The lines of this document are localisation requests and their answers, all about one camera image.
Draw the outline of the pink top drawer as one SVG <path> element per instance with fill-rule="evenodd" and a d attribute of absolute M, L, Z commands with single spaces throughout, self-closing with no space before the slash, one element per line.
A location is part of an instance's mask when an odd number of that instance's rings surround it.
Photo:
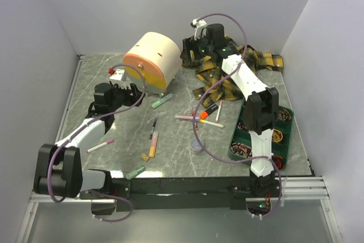
<path fill-rule="evenodd" d="M 123 63 L 137 67 L 144 74 L 151 74 L 159 77 L 162 77 L 163 75 L 161 69 L 155 63 L 140 55 L 127 53 L 123 57 Z"/>

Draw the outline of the yellow drawer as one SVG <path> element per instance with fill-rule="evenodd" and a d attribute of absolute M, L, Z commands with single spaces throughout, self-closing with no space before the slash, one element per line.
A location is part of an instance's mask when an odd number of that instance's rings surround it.
<path fill-rule="evenodd" d="M 144 74 L 138 68 L 133 69 L 131 67 L 125 67 L 125 70 L 127 72 L 129 79 L 134 84 L 139 84 L 140 82 L 143 83 L 143 81 L 140 77 L 140 76 L 143 76 L 146 84 L 148 83 L 148 84 L 157 86 L 159 88 L 164 88 L 164 89 L 167 88 L 166 81 L 163 76 L 159 77 L 159 76 L 155 76 L 155 75 L 151 75 L 151 74 Z"/>

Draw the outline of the white pen pink cap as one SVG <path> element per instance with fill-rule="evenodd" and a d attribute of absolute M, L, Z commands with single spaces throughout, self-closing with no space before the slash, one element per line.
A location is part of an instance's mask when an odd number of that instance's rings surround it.
<path fill-rule="evenodd" d="M 96 150 L 98 150 L 98 149 L 100 149 L 100 148 L 103 148 L 103 147 L 105 147 L 105 146 L 107 146 L 107 145 L 109 145 L 109 144 L 111 144 L 111 143 L 113 143 L 113 142 L 114 142 L 114 139 L 110 139 L 110 140 L 108 140 L 108 141 L 106 141 L 106 142 L 103 142 L 103 143 L 101 143 L 101 144 L 99 144 L 99 145 L 97 145 L 97 146 L 94 146 L 94 147 L 92 147 L 92 148 L 88 149 L 88 150 L 86 151 L 86 153 L 87 153 L 87 154 L 92 153 L 92 152 L 94 152 L 94 151 L 96 151 Z"/>

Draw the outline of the cream round drawer organizer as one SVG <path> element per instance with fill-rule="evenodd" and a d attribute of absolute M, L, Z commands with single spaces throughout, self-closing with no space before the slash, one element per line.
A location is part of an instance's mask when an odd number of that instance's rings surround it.
<path fill-rule="evenodd" d="M 181 51 L 177 44 L 157 32 L 145 33 L 127 53 L 143 56 L 155 63 L 161 69 L 167 87 L 182 65 Z"/>

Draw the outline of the small tan eraser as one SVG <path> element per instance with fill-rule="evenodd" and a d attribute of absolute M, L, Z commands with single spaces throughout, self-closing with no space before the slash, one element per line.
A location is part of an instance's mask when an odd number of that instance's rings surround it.
<path fill-rule="evenodd" d="M 148 155 L 146 155 L 146 154 L 142 154 L 141 156 L 140 156 L 145 162 L 147 162 L 149 159 L 150 159 L 150 157 L 148 156 Z"/>

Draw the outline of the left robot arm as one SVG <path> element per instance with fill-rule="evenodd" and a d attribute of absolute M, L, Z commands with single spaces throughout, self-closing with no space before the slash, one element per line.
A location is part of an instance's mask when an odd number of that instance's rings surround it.
<path fill-rule="evenodd" d="M 38 194 L 76 197 L 82 191 L 93 190 L 105 199 L 112 195 L 111 174 L 105 170 L 82 169 L 81 156 L 111 128 L 115 113 L 121 107 L 139 106 L 143 93 L 133 83 L 125 88 L 118 84 L 100 83 L 94 88 L 94 100 L 82 124 L 69 136 L 55 144 L 40 147 L 36 163 L 33 190 Z"/>

